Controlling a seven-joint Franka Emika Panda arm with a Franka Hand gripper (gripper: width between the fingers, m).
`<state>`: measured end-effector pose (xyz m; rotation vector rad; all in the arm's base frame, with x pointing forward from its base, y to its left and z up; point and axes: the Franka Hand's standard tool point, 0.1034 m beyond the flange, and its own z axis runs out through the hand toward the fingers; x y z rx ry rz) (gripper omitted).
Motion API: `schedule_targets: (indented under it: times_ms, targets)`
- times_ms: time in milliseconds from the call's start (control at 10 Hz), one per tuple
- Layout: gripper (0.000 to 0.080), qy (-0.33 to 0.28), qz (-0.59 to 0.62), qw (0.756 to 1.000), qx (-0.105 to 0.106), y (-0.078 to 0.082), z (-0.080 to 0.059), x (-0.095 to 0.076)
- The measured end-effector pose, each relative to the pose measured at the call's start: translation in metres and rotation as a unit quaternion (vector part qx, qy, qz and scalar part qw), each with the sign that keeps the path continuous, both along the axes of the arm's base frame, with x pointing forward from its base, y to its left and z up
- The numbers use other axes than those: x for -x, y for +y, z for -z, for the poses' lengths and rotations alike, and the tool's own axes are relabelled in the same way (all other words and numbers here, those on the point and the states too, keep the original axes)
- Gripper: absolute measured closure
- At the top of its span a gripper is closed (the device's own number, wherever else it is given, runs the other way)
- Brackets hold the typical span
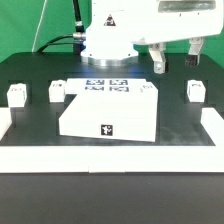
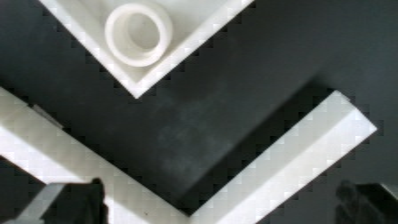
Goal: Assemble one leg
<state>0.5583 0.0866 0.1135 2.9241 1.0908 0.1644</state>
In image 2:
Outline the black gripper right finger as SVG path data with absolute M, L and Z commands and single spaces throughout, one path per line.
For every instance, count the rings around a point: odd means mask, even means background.
M 334 224 L 398 224 L 398 185 L 343 181 Z

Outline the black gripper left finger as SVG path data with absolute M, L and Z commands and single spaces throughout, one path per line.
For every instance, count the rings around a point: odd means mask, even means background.
M 88 183 L 51 183 L 28 203 L 14 224 L 108 224 L 104 186 Z

